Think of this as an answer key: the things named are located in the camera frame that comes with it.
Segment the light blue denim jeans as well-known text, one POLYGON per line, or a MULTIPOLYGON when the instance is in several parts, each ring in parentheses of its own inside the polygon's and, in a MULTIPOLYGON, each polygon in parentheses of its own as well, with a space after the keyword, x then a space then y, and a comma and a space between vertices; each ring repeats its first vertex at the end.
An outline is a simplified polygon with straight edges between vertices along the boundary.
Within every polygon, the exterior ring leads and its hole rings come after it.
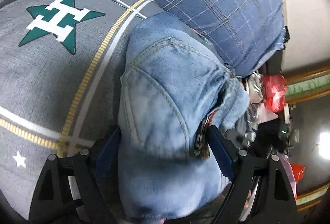
POLYGON ((121 77, 119 194, 130 223, 190 215, 229 184, 214 156, 193 149, 205 117, 232 129, 250 99, 210 46, 176 16, 132 31, 121 77))

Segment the red plastic bag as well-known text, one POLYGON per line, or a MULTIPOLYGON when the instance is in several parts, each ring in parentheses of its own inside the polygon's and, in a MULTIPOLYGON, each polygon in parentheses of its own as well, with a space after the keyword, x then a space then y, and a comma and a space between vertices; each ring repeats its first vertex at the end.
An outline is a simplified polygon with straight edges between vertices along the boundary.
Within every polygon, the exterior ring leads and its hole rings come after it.
POLYGON ((263 103, 268 111, 281 112, 286 106, 285 95, 288 88, 285 78, 280 75, 263 75, 263 103))

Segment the grey star-patterned bedsheet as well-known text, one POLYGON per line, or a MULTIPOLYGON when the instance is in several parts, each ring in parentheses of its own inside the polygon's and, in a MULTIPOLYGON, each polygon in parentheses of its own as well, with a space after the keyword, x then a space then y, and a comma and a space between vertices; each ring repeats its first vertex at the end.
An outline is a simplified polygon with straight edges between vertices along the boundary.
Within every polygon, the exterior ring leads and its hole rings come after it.
POLYGON ((23 218, 46 158, 117 123, 129 35, 160 11, 153 0, 1 0, 1 192, 23 218))

